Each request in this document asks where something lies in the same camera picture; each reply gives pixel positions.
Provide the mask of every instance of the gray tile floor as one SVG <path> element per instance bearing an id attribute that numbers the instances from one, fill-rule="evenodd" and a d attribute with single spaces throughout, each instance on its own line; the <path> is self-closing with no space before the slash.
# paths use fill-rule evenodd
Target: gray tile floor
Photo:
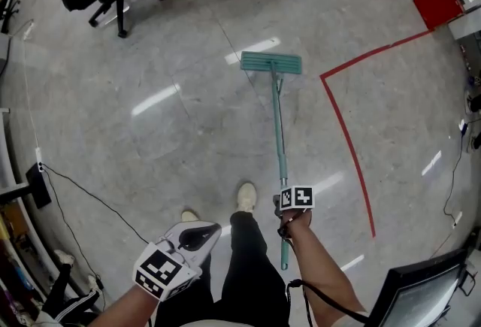
<path id="1" fill-rule="evenodd" d="M 259 191 L 255 216 L 279 266 L 277 157 L 267 74 L 239 70 L 235 52 L 271 47 L 304 60 L 282 97 L 289 182 L 317 187 L 312 227 L 347 271 L 367 308 L 390 267 L 457 246 L 475 216 L 479 158 L 463 155 L 448 209 L 443 203 L 459 152 L 466 77 L 458 47 L 442 28 L 328 79 L 358 154 L 377 237 L 346 140 L 319 75 L 368 50 L 425 30 L 412 0 L 131 0 L 127 40 L 116 26 L 92 29 L 93 8 L 67 12 L 60 0 L 23 0 L 12 31 L 29 18 L 32 38 L 12 46 L 0 102 L 12 110 L 14 158 L 23 173 L 44 161 L 102 197 L 148 240 L 180 220 L 183 207 L 228 225 L 240 180 Z M 23 69 L 28 81 L 28 95 Z M 32 121 L 29 115 L 32 109 Z M 161 100 L 147 107 L 149 102 Z M 434 166 L 426 165 L 441 152 Z M 144 244 L 115 214 L 57 177 L 68 221 L 110 303 L 131 286 Z M 51 247 L 88 269 L 57 206 L 35 211 Z M 439 251 L 437 249 L 446 240 Z M 213 251 L 218 298 L 229 237 Z M 282 275 L 298 277 L 291 267 Z M 305 325 L 301 294 L 292 325 Z"/>

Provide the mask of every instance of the red tape line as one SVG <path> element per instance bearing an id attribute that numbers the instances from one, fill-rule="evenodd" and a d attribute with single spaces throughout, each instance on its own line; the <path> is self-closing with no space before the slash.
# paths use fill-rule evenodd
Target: red tape line
<path id="1" fill-rule="evenodd" d="M 369 194 L 368 194 L 368 189 L 366 188 L 366 182 L 364 181 L 364 176 L 362 175 L 361 166 L 359 165 L 359 160 L 355 153 L 354 144 L 352 143 L 351 136 L 347 131 L 346 123 L 344 122 L 344 118 L 340 113 L 339 106 L 337 105 L 337 102 L 334 98 L 334 95 L 332 94 L 331 88 L 329 88 L 329 85 L 326 79 L 332 76 L 333 74 L 339 73 L 340 71 L 356 64 L 357 62 L 362 61 L 363 59 L 374 56 L 375 54 L 381 53 L 384 50 L 391 49 L 392 47 L 397 47 L 399 45 L 406 44 L 409 41 L 416 40 L 417 38 L 428 35 L 431 32 L 432 30 L 427 30 L 426 32 L 421 32 L 421 33 L 418 33 L 417 35 L 412 35 L 408 38 L 404 38 L 402 40 L 396 41 L 393 44 L 384 45 L 383 47 L 378 47 L 377 49 L 373 49 L 367 53 L 357 56 L 354 59 L 351 59 L 348 62 L 345 62 L 342 65 L 339 65 L 336 68 L 331 69 L 330 71 L 327 71 L 324 74 L 320 75 L 322 85 L 324 85 L 325 91 L 328 94 L 329 100 L 331 101 L 332 107 L 334 108 L 334 112 L 336 113 L 337 119 L 339 120 L 340 127 L 344 133 L 344 137 L 346 138 L 347 146 L 349 147 L 349 151 L 351 152 L 352 160 L 354 161 L 355 170 L 358 173 L 359 183 L 361 184 L 362 194 L 364 195 L 366 211 L 368 212 L 369 224 L 371 226 L 371 234 L 373 238 L 376 237 L 376 228 L 374 227 L 374 218 L 371 210 L 371 203 L 369 202 Z"/>

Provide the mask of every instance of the mop handle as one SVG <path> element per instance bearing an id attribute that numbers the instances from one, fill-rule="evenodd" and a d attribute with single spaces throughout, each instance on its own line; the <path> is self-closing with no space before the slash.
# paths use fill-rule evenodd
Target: mop handle
<path id="1" fill-rule="evenodd" d="M 277 85 L 277 73 L 274 62 L 271 61 L 272 76 L 272 102 L 274 106 L 274 127 L 276 132 L 277 157 L 279 159 L 280 188 L 287 187 L 287 161 L 284 150 L 283 119 L 280 113 L 279 94 Z M 289 267 L 289 244 L 282 239 L 280 244 L 280 269 L 285 271 Z"/>

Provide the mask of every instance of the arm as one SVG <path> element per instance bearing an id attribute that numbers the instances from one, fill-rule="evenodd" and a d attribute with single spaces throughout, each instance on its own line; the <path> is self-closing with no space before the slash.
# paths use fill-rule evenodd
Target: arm
<path id="1" fill-rule="evenodd" d="M 144 327 L 159 301 L 133 286 L 122 298 L 89 324 L 89 327 Z"/>
<path id="2" fill-rule="evenodd" d="M 291 211 L 286 211 L 284 220 L 292 215 Z M 343 307 L 352 311 L 364 311 L 349 279 L 310 230 L 310 217 L 311 213 L 306 212 L 289 224 L 289 234 L 292 236 L 302 280 L 320 289 Z M 317 325 L 330 327 L 344 315 L 327 305 L 310 289 L 306 288 L 305 291 Z"/>

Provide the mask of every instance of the mop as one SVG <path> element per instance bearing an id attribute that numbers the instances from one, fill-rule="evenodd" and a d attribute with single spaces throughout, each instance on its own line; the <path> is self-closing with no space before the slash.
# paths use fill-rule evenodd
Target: mop
<path id="1" fill-rule="evenodd" d="M 280 112 L 280 93 L 283 88 L 284 74 L 302 74 L 300 56 L 275 53 L 242 52 L 240 68 L 245 71 L 265 71 L 271 73 L 272 102 L 274 106 L 274 128 L 276 132 L 277 156 L 279 159 L 279 175 L 281 195 L 277 196 L 276 214 L 282 218 L 282 210 L 297 208 L 310 209 L 313 207 L 312 187 L 287 186 L 287 160 L 284 147 L 283 120 Z M 296 203 L 298 195 L 301 200 Z M 280 246 L 280 266 L 283 271 L 289 264 L 289 243 L 285 235 Z"/>

